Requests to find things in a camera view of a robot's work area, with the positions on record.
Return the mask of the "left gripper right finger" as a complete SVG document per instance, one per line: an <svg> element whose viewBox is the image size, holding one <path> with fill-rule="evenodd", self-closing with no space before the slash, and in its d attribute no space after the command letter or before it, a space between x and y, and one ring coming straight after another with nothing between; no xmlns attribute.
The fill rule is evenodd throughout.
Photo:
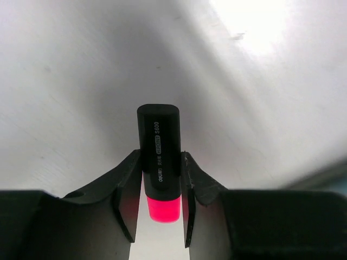
<svg viewBox="0 0 347 260"><path fill-rule="evenodd" d="M346 197L230 190L181 154L184 242L191 259L346 259Z"/></svg>

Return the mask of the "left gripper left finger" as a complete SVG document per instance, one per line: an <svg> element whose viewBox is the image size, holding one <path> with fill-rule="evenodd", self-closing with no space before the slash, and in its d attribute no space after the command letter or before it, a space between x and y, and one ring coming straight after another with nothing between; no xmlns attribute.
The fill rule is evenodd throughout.
<svg viewBox="0 0 347 260"><path fill-rule="evenodd" d="M136 237L140 151L59 198L1 191L1 259L128 259Z"/></svg>

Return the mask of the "pink highlighter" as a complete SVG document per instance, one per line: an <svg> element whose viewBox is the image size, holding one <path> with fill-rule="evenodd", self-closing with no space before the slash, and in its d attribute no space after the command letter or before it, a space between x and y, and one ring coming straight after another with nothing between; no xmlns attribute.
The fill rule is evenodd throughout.
<svg viewBox="0 0 347 260"><path fill-rule="evenodd" d="M181 211L181 135L179 109L146 104L137 109L140 156L149 215L173 223Z"/></svg>

